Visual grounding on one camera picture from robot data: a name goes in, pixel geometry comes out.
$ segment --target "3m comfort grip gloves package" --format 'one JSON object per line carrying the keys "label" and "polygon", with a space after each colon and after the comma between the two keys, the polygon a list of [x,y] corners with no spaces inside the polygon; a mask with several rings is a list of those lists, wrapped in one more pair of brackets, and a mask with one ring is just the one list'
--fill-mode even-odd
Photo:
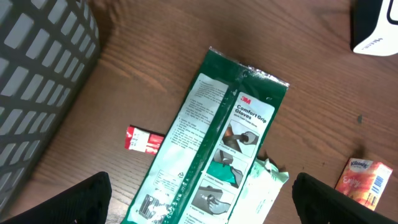
{"label": "3m comfort grip gloves package", "polygon": [[210,49],[122,223],[228,223],[288,86]]}

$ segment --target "white and black device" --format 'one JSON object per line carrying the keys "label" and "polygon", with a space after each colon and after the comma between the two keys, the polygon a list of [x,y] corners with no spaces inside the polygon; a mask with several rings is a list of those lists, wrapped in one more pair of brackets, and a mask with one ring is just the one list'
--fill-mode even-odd
{"label": "white and black device", "polygon": [[398,53],[398,0],[359,0],[356,3],[353,51],[376,56]]}

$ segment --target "wooden floor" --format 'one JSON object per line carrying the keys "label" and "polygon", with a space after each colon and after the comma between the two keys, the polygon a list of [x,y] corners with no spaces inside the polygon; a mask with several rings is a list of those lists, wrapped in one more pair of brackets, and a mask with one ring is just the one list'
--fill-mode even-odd
{"label": "wooden floor", "polygon": [[120,223],[154,158],[124,149],[127,126],[165,133],[213,46],[290,83],[261,149],[290,180],[265,223],[300,223],[297,174],[334,186],[358,152],[394,169],[376,211],[398,221],[398,55],[350,51],[349,2],[93,1],[101,58],[10,215],[104,170]]}

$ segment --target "laundry basket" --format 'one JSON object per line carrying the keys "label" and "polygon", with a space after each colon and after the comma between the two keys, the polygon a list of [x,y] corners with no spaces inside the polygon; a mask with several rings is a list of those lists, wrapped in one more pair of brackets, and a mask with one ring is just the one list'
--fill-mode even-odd
{"label": "laundry basket", "polygon": [[85,1],[0,0],[0,215],[99,52],[98,28]]}

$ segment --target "red 3m logo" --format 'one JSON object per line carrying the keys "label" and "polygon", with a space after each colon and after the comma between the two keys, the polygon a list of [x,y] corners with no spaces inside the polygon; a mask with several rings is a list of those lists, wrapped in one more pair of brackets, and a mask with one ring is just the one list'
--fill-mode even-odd
{"label": "red 3m logo", "polygon": [[251,100],[245,96],[242,96],[241,100],[247,104],[250,104]]}

